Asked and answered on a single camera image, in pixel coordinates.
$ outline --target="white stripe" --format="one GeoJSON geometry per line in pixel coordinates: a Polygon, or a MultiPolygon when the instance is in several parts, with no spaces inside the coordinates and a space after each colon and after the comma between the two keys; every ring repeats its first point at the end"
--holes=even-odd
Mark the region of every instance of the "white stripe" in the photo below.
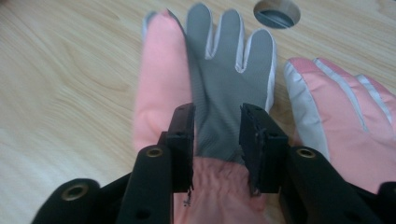
{"type": "Polygon", "coordinates": [[[389,123],[392,123],[392,115],[390,114],[388,107],[382,101],[381,95],[375,89],[370,80],[367,79],[367,77],[365,77],[364,75],[358,75],[356,76],[356,78],[361,83],[361,85],[363,85],[363,87],[370,93],[373,100],[378,104],[379,108],[381,108],[381,110],[387,116],[389,123]]]}
{"type": "Polygon", "coordinates": [[[314,63],[317,65],[318,68],[320,68],[329,78],[331,78],[333,81],[338,83],[338,85],[341,87],[341,89],[344,91],[346,94],[347,98],[349,99],[350,103],[352,103],[353,108],[355,109],[355,113],[359,118],[359,122],[361,123],[361,127],[365,132],[368,132],[369,129],[367,128],[367,125],[364,121],[363,114],[361,113],[361,107],[359,106],[359,101],[358,98],[356,97],[355,93],[353,90],[350,88],[350,86],[347,84],[347,82],[337,73],[335,73],[330,67],[328,67],[326,64],[321,62],[319,59],[315,59],[314,63]]]}
{"type": "Polygon", "coordinates": [[[326,134],[315,100],[301,74],[287,62],[285,80],[293,110],[296,129],[306,147],[319,151],[328,161],[330,158],[326,134]]]}

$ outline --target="glove finger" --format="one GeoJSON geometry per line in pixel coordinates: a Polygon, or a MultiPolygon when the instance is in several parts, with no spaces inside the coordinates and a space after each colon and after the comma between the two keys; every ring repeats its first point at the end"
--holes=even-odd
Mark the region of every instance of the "glove finger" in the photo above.
{"type": "Polygon", "coordinates": [[[389,138],[389,134],[393,135],[386,115],[354,76],[326,59],[315,59],[314,63],[345,92],[364,131],[386,139],[389,138]]]}
{"type": "Polygon", "coordinates": [[[358,75],[356,78],[384,112],[393,132],[396,133],[396,96],[370,77],[358,75]]]}
{"type": "Polygon", "coordinates": [[[149,21],[134,106],[135,150],[157,144],[176,107],[191,102],[185,39],[168,11],[149,21]]]}
{"type": "Polygon", "coordinates": [[[204,59],[212,49],[212,13],[202,3],[193,6],[187,16],[186,36],[196,59],[204,59]]]}
{"type": "Polygon", "coordinates": [[[268,112],[274,102],[276,73],[276,43],[271,34],[264,29],[255,31],[247,40],[244,58],[244,76],[249,76],[250,82],[261,80],[264,83],[268,112]]]}
{"type": "Polygon", "coordinates": [[[242,61],[245,29],[241,15],[236,10],[224,12],[219,21],[213,49],[214,60],[225,67],[235,68],[237,58],[242,61]]]}
{"type": "Polygon", "coordinates": [[[354,107],[341,87],[311,60],[289,59],[285,79],[301,140],[331,160],[326,135],[337,138],[340,133],[361,131],[354,107]]]}

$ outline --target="glove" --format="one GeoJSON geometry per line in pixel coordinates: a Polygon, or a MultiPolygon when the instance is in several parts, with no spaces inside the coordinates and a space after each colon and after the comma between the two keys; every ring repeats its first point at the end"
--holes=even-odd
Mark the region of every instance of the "glove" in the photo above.
{"type": "Polygon", "coordinates": [[[203,4],[187,18],[192,100],[196,106],[196,155],[243,163],[240,156],[240,106],[265,108],[274,101],[276,43],[264,29],[244,47],[244,24],[235,10],[226,11],[212,35],[212,16],[203,4]]]}
{"type": "Polygon", "coordinates": [[[345,179],[377,193],[396,180],[396,97],[373,79],[326,59],[285,66],[296,129],[345,179]]]}
{"type": "Polygon", "coordinates": [[[169,11],[143,21],[144,46],[134,106],[135,150],[155,145],[167,131],[175,108],[191,103],[183,30],[169,11]]]}
{"type": "MultiPolygon", "coordinates": [[[[190,28],[187,29],[190,32],[186,35],[187,39],[198,35],[191,32],[191,25],[201,25],[197,20],[198,18],[195,17],[199,16],[199,13],[196,13],[200,11],[204,12],[204,18],[206,18],[206,22],[210,22],[211,26],[212,19],[209,9],[202,4],[194,6],[189,13],[188,27],[190,26],[190,28]]],[[[222,18],[222,22],[219,24],[219,27],[222,24],[222,32],[234,33],[233,29],[236,28],[238,36],[228,36],[232,37],[232,41],[228,40],[227,35],[218,37],[219,40],[215,41],[215,43],[218,43],[216,45],[219,46],[216,53],[219,56],[217,56],[218,58],[215,57],[215,61],[212,61],[215,58],[210,59],[208,63],[205,62],[205,58],[197,59],[195,57],[196,53],[198,53],[196,50],[205,50],[205,48],[200,49],[199,45],[194,44],[193,41],[191,43],[194,49],[189,44],[187,45],[188,54],[186,53],[185,36],[183,36],[182,30],[178,27],[176,18],[169,12],[151,13],[145,19],[144,27],[147,28],[144,29],[145,42],[134,108],[133,141],[135,149],[157,143],[161,132],[168,129],[174,109],[179,105],[191,102],[190,83],[194,85],[194,89],[203,90],[192,90],[196,96],[193,99],[197,106],[195,111],[196,121],[197,123],[201,121],[201,123],[205,124],[199,127],[195,125],[197,132],[200,132],[201,127],[206,127],[206,131],[209,132],[207,136],[214,134],[221,138],[222,141],[222,144],[212,147],[208,151],[208,156],[216,154],[219,155],[219,158],[230,158],[230,156],[221,156],[221,152],[231,152],[229,155],[233,154],[234,148],[238,146],[239,106],[242,103],[253,103],[254,101],[257,102],[256,105],[262,107],[268,105],[266,107],[268,109],[271,107],[276,64],[276,49],[272,37],[264,30],[255,32],[254,36],[247,42],[247,46],[251,46],[247,49],[251,50],[246,50],[246,57],[242,56],[243,34],[240,34],[240,32],[243,32],[242,19],[234,10],[226,12],[222,18]],[[237,19],[239,25],[232,27],[230,22],[235,19],[237,19]],[[230,49],[236,49],[234,45],[239,45],[238,52],[234,50],[233,63],[222,63],[220,55],[225,53],[220,49],[226,48],[224,46],[225,43],[230,45],[228,46],[230,49]],[[269,51],[264,48],[267,46],[270,46],[269,51]],[[267,64],[268,67],[263,66],[265,61],[269,63],[267,64]],[[201,69],[209,69],[206,65],[203,65],[211,65],[212,62],[215,62],[213,64],[217,71],[201,74],[201,69]],[[236,62],[239,62],[238,70],[235,68],[236,62]],[[235,81],[230,81],[228,76],[224,76],[226,74],[238,77],[236,77],[235,81]],[[212,82],[206,83],[203,79],[211,80],[212,77],[207,77],[209,75],[221,76],[217,76],[212,82]],[[224,82],[229,82],[229,88],[222,87],[224,82]],[[202,101],[205,99],[200,97],[209,97],[210,99],[202,101]],[[220,107],[217,107],[216,102],[221,99],[224,102],[220,102],[220,107]],[[217,122],[217,119],[211,119],[211,116],[222,116],[220,118],[221,122],[217,122]],[[233,128],[230,130],[230,126],[225,125],[224,127],[219,126],[220,131],[216,129],[218,125],[224,125],[224,122],[230,122],[233,128]],[[233,139],[233,141],[228,143],[226,139],[233,139]]],[[[207,39],[209,29],[201,31],[206,32],[207,39]]],[[[224,55],[224,57],[225,61],[229,58],[228,55],[224,55]]],[[[193,170],[192,181],[195,190],[191,196],[190,206],[184,206],[184,201],[187,199],[185,194],[174,195],[175,223],[265,223],[263,214],[265,198],[263,196],[250,197],[248,170],[245,166],[208,157],[194,157],[193,170]]]]}

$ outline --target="wooden table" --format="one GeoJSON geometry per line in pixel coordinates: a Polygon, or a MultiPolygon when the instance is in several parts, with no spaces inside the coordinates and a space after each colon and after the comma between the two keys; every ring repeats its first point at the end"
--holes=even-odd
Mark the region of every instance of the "wooden table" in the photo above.
{"type": "MultiPolygon", "coordinates": [[[[204,1],[217,23],[228,8],[247,36],[257,1],[204,1]]],[[[62,183],[105,185],[130,172],[141,21],[169,8],[183,23],[191,0],[0,0],[0,223],[29,223],[62,183]]],[[[271,115],[293,133],[284,62],[326,57],[396,93],[396,2],[296,0],[297,25],[277,43],[271,115]]]]}

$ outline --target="round hole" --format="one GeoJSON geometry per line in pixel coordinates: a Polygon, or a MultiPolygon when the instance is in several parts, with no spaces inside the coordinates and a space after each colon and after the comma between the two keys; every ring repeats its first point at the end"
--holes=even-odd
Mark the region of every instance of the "round hole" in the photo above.
{"type": "Polygon", "coordinates": [[[306,149],[306,148],[299,148],[297,149],[297,154],[299,154],[301,157],[308,158],[308,159],[313,159],[317,156],[315,152],[306,149]]]}
{"type": "Polygon", "coordinates": [[[260,1],[254,7],[253,13],[261,24],[275,29],[290,28],[301,17],[300,9],[291,0],[260,1]]]}
{"type": "Polygon", "coordinates": [[[148,209],[140,209],[136,212],[137,219],[148,219],[151,216],[151,212],[148,209]]]}
{"type": "Polygon", "coordinates": [[[148,157],[160,157],[163,154],[163,150],[158,147],[154,147],[149,149],[146,154],[148,157]]]}
{"type": "Polygon", "coordinates": [[[79,199],[88,192],[88,188],[88,185],[85,183],[75,184],[62,193],[62,199],[65,201],[79,199]]]}
{"type": "Polygon", "coordinates": [[[347,219],[349,219],[349,220],[351,220],[353,222],[356,222],[356,223],[361,223],[362,222],[361,217],[358,214],[354,213],[354,212],[346,211],[346,212],[344,212],[344,215],[346,216],[347,219]]]}

